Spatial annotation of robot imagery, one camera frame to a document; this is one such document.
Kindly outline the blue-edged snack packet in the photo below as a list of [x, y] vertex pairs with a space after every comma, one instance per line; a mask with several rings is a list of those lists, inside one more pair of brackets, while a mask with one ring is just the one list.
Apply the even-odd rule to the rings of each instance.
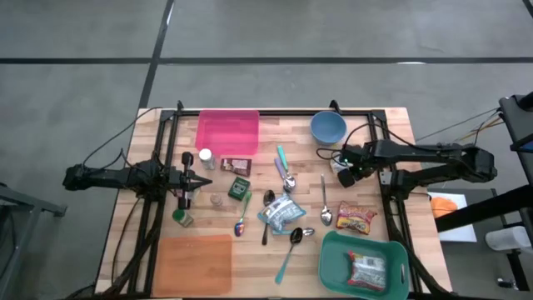
[[289, 235], [291, 232], [286, 230], [285, 226], [305, 215], [306, 210], [298, 205], [290, 194], [284, 193], [267, 207], [264, 207], [257, 214], [257, 218], [268, 224], [274, 235]]

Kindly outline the green handle iridescent spoon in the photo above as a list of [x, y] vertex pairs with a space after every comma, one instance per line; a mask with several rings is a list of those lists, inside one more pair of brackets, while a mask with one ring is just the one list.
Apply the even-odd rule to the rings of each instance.
[[247, 212], [247, 207], [248, 207], [248, 204], [249, 204], [251, 198], [252, 198], [252, 192], [248, 191], [246, 193], [244, 199], [243, 199], [242, 215], [241, 215], [239, 221], [236, 223], [236, 225], [234, 227], [234, 234], [235, 234], [236, 237], [240, 237], [244, 233], [244, 228], [245, 228], [244, 219], [245, 219], [245, 215], [246, 215], [246, 212]]

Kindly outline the pink translucent plastic bin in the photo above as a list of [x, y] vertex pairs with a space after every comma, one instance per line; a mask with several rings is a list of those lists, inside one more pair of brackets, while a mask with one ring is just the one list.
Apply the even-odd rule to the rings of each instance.
[[199, 113], [196, 149], [215, 155], [255, 155], [259, 144], [257, 110], [204, 110]]

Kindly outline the brown spice packet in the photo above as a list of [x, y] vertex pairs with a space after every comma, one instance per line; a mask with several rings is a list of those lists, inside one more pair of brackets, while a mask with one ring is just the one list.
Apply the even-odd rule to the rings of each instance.
[[252, 160], [248, 158], [223, 158], [221, 170], [235, 173], [243, 177], [251, 175]]

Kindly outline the green spice tin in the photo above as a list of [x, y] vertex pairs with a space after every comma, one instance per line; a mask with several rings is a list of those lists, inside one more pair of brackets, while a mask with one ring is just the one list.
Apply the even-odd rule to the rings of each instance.
[[242, 201], [247, 194], [247, 191], [250, 187], [250, 182], [244, 178], [236, 177], [233, 181], [230, 189], [228, 191], [228, 196], [230, 198]]

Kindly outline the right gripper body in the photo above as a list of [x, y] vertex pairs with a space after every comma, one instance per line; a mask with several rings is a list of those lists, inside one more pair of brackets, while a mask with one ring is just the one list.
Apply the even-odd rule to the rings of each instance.
[[361, 146], [343, 146], [339, 163], [341, 170], [337, 178], [344, 188], [353, 186], [357, 181], [373, 174], [373, 168], [366, 160], [367, 150]]

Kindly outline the blue bowl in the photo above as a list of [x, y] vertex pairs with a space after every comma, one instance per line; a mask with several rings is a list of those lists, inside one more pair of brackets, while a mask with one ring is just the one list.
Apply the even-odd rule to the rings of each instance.
[[311, 118], [311, 135], [322, 145], [332, 145], [341, 141], [347, 130], [343, 117], [337, 112], [322, 111]]

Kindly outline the green-lid spice jar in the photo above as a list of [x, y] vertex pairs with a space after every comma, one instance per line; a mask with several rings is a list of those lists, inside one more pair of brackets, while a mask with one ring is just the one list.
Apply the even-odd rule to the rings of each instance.
[[187, 212], [187, 210], [181, 210], [181, 209], [176, 209], [173, 213], [172, 213], [172, 219], [176, 222], [176, 223], [179, 223], [181, 226], [183, 226], [184, 228], [187, 228], [189, 226], [192, 225], [193, 223], [193, 218], [192, 216]]

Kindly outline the red yellow snack packet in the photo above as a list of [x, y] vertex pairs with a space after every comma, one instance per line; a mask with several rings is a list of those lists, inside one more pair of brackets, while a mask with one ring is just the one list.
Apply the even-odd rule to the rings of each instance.
[[376, 215], [377, 212], [369, 208], [341, 202], [337, 213], [336, 227], [368, 235], [371, 231], [371, 221]]

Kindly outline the plain black spoon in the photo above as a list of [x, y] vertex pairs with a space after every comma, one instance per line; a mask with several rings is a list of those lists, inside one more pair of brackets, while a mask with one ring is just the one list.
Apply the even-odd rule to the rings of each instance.
[[268, 218], [269, 218], [269, 215], [270, 215], [270, 208], [269, 206], [271, 205], [271, 203], [273, 203], [276, 199], [276, 196], [275, 196], [275, 193], [272, 191], [272, 190], [267, 190], [263, 196], [263, 204], [265, 206], [265, 210], [264, 212], [262, 213], [263, 217], [265, 218], [265, 227], [264, 227], [264, 230], [263, 230], [263, 235], [262, 235], [262, 245], [263, 246], [266, 246], [267, 245], [267, 229], [268, 229]]

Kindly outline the white paper sheet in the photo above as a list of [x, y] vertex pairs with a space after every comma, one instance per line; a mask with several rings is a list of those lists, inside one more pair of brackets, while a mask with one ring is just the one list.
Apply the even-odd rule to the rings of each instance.
[[[466, 197], [464, 194], [443, 193], [443, 192], [429, 192], [432, 198], [445, 198], [453, 202], [458, 209], [467, 206]], [[462, 242], [462, 243], [476, 243], [476, 233], [472, 225], [465, 225], [444, 232], [439, 232], [439, 238], [442, 242]]]

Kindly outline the orange white snack packet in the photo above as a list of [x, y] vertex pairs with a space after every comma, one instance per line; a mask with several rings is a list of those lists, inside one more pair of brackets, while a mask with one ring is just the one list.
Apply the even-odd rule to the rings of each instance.
[[350, 251], [351, 276], [347, 283], [351, 286], [383, 291], [386, 287], [386, 260], [380, 257], [362, 255]]

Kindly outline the white-lid tall spice jar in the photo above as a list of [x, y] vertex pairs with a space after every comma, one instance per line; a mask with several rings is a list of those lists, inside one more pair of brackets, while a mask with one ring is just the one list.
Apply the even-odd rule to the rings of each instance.
[[203, 148], [198, 153], [202, 166], [206, 170], [214, 170], [216, 168], [216, 159], [212, 151], [208, 148]]

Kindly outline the black equipment stand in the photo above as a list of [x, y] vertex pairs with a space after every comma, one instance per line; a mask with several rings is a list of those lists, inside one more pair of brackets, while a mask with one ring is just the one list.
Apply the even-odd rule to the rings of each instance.
[[528, 183], [439, 217], [436, 227], [442, 232], [517, 211], [533, 244], [533, 92], [504, 97], [499, 104], [511, 135], [510, 150], [518, 154]]

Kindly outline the plain silver spoon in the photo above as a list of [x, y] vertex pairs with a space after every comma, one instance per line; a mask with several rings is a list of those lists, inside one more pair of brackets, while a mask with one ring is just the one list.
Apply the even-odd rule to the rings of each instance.
[[323, 202], [323, 209], [321, 210], [321, 222], [325, 226], [330, 226], [332, 222], [332, 212], [331, 209], [327, 206], [326, 202], [326, 182], [324, 174], [321, 175], [321, 195]]

